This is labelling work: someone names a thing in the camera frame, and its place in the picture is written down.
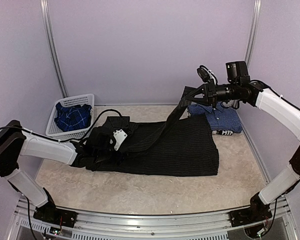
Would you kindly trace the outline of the blue checked shirt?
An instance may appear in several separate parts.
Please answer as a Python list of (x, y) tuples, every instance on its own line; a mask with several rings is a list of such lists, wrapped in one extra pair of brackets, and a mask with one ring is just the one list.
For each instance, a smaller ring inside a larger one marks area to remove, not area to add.
[(205, 115), (211, 131), (231, 130), (240, 134), (243, 130), (237, 112), (231, 107), (225, 107), (220, 102), (216, 107), (201, 104), (191, 104), (187, 107), (188, 115), (193, 117)]

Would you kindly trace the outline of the black pinstripe long sleeve shirt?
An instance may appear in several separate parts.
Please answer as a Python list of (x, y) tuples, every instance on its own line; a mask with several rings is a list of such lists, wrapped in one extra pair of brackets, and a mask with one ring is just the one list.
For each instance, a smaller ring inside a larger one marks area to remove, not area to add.
[[(216, 176), (219, 151), (204, 114), (181, 118), (190, 101), (186, 87), (166, 121), (132, 122), (124, 126), (127, 138), (118, 151), (125, 154), (116, 170), (93, 170), (136, 175), (202, 177)], [(118, 126), (118, 116), (108, 116), (103, 125)]]

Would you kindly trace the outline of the white plastic laundry basket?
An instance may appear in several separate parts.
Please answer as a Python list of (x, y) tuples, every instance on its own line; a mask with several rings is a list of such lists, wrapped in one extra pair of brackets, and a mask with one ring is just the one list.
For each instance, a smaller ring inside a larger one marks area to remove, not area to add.
[(94, 121), (94, 94), (59, 99), (52, 108), (45, 135), (57, 140), (80, 139)]

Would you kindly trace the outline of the black white printed shirt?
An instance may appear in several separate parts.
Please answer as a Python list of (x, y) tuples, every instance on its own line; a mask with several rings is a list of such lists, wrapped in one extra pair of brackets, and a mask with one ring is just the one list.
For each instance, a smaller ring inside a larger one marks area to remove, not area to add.
[(213, 135), (221, 135), (221, 136), (231, 136), (234, 134), (232, 130), (213, 130)]

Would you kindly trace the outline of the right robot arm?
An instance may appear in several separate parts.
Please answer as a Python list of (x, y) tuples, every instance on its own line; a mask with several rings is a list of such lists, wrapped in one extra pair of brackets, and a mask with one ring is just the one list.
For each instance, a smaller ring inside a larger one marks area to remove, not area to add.
[[(218, 102), (237, 100), (269, 114), (285, 126), (300, 142), (300, 108), (296, 107), (260, 80), (251, 80), (245, 61), (226, 63), (227, 84), (218, 84), (204, 65), (197, 74), (203, 84), (191, 87), (185, 98), (197, 104), (215, 107)], [(300, 182), (300, 145), (288, 165), (259, 193), (250, 199), (246, 218), (256, 222), (269, 212), (270, 203), (292, 190)]]

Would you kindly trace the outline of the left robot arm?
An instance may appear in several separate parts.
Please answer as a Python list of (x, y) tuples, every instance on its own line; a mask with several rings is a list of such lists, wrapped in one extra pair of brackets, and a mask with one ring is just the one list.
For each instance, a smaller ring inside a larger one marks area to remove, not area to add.
[(124, 130), (128, 118), (119, 114), (118, 126), (92, 125), (83, 137), (67, 140), (43, 136), (12, 120), (0, 127), (0, 177), (5, 178), (18, 192), (39, 209), (47, 221), (60, 218), (50, 193), (41, 187), (25, 171), (20, 169), (18, 159), (31, 156), (56, 161), (74, 168), (95, 171), (102, 162), (116, 153), (128, 134)]

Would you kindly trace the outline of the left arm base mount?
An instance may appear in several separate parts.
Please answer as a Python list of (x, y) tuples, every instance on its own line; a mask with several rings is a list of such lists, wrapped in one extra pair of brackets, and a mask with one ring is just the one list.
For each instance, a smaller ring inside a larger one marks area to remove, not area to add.
[(33, 218), (60, 227), (74, 228), (78, 213), (56, 207), (50, 193), (45, 188), (43, 190), (47, 195), (47, 203), (35, 208)]

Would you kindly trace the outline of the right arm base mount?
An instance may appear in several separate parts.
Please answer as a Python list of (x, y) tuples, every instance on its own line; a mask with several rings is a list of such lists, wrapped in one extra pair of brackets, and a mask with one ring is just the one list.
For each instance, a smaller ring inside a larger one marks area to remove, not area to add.
[(257, 193), (250, 199), (249, 207), (229, 212), (230, 223), (233, 228), (264, 221), (272, 217), (270, 205), (264, 204)]

